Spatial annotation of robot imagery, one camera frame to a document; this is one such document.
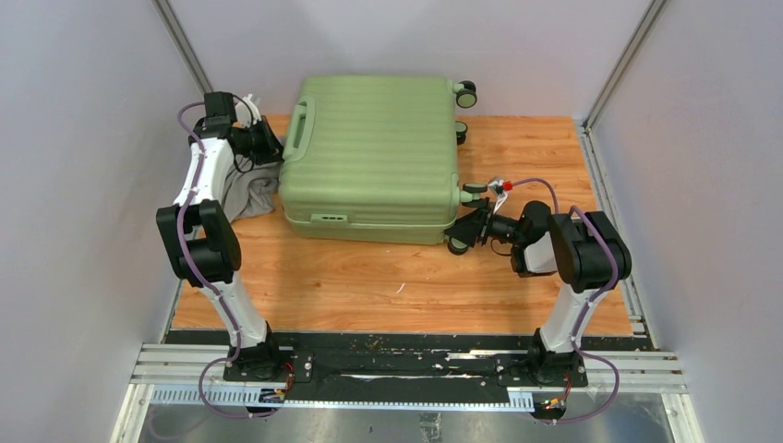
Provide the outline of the green suitcase blue lining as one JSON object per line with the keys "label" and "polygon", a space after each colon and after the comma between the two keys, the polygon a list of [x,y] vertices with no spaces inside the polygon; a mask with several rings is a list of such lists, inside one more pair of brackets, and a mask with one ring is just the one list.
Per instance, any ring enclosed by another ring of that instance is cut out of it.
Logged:
{"label": "green suitcase blue lining", "polygon": [[303,80],[279,196],[304,237],[437,245],[460,203],[458,108],[441,76]]}

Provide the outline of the green suitcase wheel lid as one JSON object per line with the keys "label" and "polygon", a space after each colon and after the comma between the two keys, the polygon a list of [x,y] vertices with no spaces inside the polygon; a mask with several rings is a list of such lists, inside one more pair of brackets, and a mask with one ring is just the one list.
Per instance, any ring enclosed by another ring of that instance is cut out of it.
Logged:
{"label": "green suitcase wheel lid", "polygon": [[460,191],[460,203],[463,206],[469,206],[474,201],[478,201],[488,191],[488,185],[485,183],[463,183]]}

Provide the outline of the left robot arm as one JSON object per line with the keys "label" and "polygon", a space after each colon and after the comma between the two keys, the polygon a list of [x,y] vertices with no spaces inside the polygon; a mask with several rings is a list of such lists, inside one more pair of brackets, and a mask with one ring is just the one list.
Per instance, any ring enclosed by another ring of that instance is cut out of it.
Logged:
{"label": "left robot arm", "polygon": [[199,106],[203,117],[182,125],[190,149],[184,183],[155,221],[175,276],[211,300],[229,333],[225,377],[271,381],[285,368],[283,354],[242,283],[241,246],[221,198],[240,158],[252,166],[274,164],[283,146],[249,98],[207,92]]}

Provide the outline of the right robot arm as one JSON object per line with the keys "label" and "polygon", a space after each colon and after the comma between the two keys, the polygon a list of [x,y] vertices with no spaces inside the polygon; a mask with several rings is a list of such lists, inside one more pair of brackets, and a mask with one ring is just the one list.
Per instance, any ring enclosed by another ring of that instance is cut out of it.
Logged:
{"label": "right robot arm", "polygon": [[508,244],[511,268],[519,277],[559,277],[555,305],[536,329],[525,357],[499,371],[507,378],[527,377],[538,385],[550,385],[582,363],[587,323],[606,293],[632,271],[630,250],[602,210],[573,207],[556,213],[548,204],[533,200],[514,219],[483,207],[459,218],[445,237],[454,255],[491,240]]}

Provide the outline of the green suitcase wheel front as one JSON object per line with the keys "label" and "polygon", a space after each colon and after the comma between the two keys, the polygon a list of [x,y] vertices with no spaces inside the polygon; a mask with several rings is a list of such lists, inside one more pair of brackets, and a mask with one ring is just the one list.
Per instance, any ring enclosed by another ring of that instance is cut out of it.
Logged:
{"label": "green suitcase wheel front", "polygon": [[448,251],[455,256],[464,255],[470,249],[470,245],[451,237],[446,240],[446,246]]}

